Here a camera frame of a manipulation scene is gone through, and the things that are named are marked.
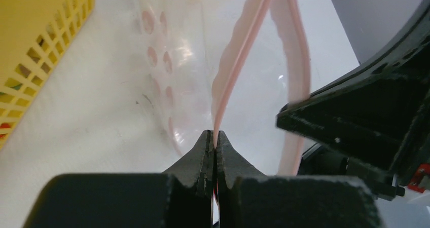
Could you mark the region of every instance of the white surface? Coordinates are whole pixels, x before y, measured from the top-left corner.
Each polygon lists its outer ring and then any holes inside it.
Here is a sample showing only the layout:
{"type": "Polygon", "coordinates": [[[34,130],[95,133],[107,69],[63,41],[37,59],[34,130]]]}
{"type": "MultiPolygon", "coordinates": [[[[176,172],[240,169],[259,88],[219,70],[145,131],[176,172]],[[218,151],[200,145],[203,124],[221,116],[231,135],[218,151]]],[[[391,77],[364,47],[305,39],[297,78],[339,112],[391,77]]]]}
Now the white surface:
{"type": "MultiPolygon", "coordinates": [[[[331,1],[299,3],[315,90],[358,63],[331,1]]],[[[41,188],[57,174],[160,172],[179,158],[144,96],[150,94],[149,82],[135,14],[132,0],[96,1],[94,13],[0,150],[0,227],[22,225],[41,188]]],[[[279,44],[267,40],[267,49],[280,50],[272,43],[279,44]]],[[[252,55],[258,58],[258,52],[252,55]]],[[[229,106],[239,94],[235,89],[229,106]]],[[[225,117],[234,116],[226,112],[225,117]]],[[[242,131],[228,130],[233,145],[257,168],[274,174],[282,146],[237,142],[242,131]]]]}

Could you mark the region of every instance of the plastic bag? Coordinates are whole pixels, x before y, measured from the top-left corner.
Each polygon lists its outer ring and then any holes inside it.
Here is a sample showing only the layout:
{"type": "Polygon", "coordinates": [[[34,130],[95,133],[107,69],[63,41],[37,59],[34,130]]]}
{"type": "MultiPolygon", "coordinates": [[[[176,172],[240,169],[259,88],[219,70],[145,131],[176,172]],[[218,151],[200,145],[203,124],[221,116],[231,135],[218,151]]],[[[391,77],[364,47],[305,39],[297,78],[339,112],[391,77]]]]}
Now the plastic bag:
{"type": "Polygon", "coordinates": [[[296,173],[303,139],[274,123],[287,99],[309,96],[297,1],[135,1],[153,101],[176,150],[186,153],[203,130],[221,127],[263,172],[274,174],[265,167],[280,161],[278,174],[296,173]],[[262,149],[268,154],[258,158],[262,149]]]}

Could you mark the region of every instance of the black mechanical part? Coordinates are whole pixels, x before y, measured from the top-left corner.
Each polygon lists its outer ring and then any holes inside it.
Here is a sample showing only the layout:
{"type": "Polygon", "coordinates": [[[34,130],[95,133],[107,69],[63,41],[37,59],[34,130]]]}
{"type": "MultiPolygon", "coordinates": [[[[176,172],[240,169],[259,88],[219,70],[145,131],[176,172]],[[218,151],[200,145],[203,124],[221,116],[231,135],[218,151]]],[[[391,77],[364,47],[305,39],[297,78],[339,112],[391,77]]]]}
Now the black mechanical part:
{"type": "Polygon", "coordinates": [[[216,149],[222,227],[384,227],[356,177],[267,177],[220,131],[216,149]]]}
{"type": "Polygon", "coordinates": [[[213,145],[204,131],[162,174],[68,174],[42,190],[24,227],[212,227],[213,145]]]}
{"type": "Polygon", "coordinates": [[[403,187],[392,185],[392,174],[375,171],[318,143],[303,153],[298,174],[356,176],[364,181],[375,198],[391,201],[396,196],[405,195],[403,187]]]}
{"type": "Polygon", "coordinates": [[[430,0],[368,62],[284,106],[277,126],[407,185],[430,156],[430,0]]]}

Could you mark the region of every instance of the yellow plastic crate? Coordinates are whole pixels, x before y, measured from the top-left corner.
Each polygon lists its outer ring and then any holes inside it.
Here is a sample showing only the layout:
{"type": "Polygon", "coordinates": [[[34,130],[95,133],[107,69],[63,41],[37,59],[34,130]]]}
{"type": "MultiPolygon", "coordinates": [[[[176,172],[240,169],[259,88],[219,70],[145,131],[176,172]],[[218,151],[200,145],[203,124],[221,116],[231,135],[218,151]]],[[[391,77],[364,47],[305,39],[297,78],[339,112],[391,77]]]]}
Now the yellow plastic crate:
{"type": "Polygon", "coordinates": [[[0,148],[94,8],[94,0],[0,0],[0,148]]]}

